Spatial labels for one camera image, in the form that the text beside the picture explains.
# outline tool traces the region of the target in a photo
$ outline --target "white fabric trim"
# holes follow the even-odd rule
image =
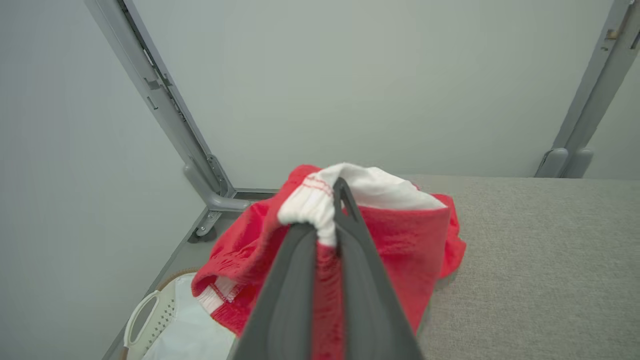
[[[213,314],[217,308],[225,303],[211,286],[207,286],[200,295],[196,296],[196,299],[198,299],[200,305],[202,305],[209,314]]]
[[[359,206],[378,209],[420,210],[446,207],[411,182],[377,167],[342,163],[309,174],[278,210],[281,224],[308,222],[316,227],[318,242],[335,247],[333,184],[342,177]]]
[[[233,293],[233,289],[236,287],[236,284],[237,283],[235,281],[224,276],[219,276],[214,283],[215,287],[218,288],[218,291],[220,291],[227,301],[233,301],[236,297],[236,294]]]

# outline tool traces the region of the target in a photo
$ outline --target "white wall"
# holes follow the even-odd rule
[[[612,0],[135,0],[238,187],[300,163],[533,176]]]
[[[640,180],[640,61],[636,59],[587,148],[585,178]]]
[[[204,205],[81,0],[0,49],[0,358],[100,359]]]

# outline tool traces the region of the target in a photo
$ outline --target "metal bracket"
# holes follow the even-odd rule
[[[559,177],[568,156],[569,152],[564,147],[547,151],[538,167],[536,177]]]
[[[149,81],[147,78],[145,78],[145,81],[147,82],[147,86],[149,86],[150,90],[158,90],[164,88],[161,83],[158,83],[158,80]]]
[[[571,162],[564,170],[563,177],[566,177],[567,179],[582,179],[582,176],[587,172],[587,168],[589,168],[589,164],[592,159],[593,150],[580,149],[576,151]]]
[[[205,205],[211,211],[244,211],[251,202],[248,200],[230,199],[215,193],[207,184],[204,176],[193,163],[183,168],[184,175],[189,179],[193,188],[198,192]]]
[[[618,37],[620,36],[620,33],[622,33],[622,31],[625,29],[625,27],[627,26],[627,22],[629,21],[629,15],[631,15],[631,6],[633,6],[633,4],[636,2],[636,0],[630,0],[629,1],[629,7],[627,8],[627,13],[625,14],[625,17],[622,18],[622,22],[620,23],[620,26],[618,27],[617,30],[613,30],[613,29],[608,29],[607,30],[607,36],[605,37],[605,40],[617,40]]]
[[[227,178],[227,174],[225,173],[222,165],[218,161],[218,158],[214,154],[207,154],[207,161],[211,166],[211,170],[213,174],[220,181],[220,194],[224,197],[232,197],[236,193],[236,189],[231,186],[231,182]]]
[[[206,234],[209,234],[209,231],[213,229],[213,225],[216,223],[216,221],[218,221],[220,216],[222,216],[222,213],[219,211],[209,211],[207,216],[204,217],[198,224],[195,235],[200,238],[202,236],[205,236]]]

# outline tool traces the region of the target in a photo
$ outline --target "gray fabric surface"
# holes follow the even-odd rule
[[[403,177],[453,196],[468,245],[428,359],[640,359],[640,181]]]

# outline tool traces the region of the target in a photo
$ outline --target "metal frame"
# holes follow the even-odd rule
[[[185,174],[207,208],[211,211],[247,208],[250,204],[247,200],[233,199],[236,189],[195,126],[133,3],[130,0],[85,0],[85,3],[142,99],[185,162]],[[204,231],[203,226],[198,225],[198,230]]]
[[[593,151],[583,151],[633,64],[640,6],[636,0],[614,0],[589,65],[564,118],[552,149],[545,153],[536,177],[582,177]]]

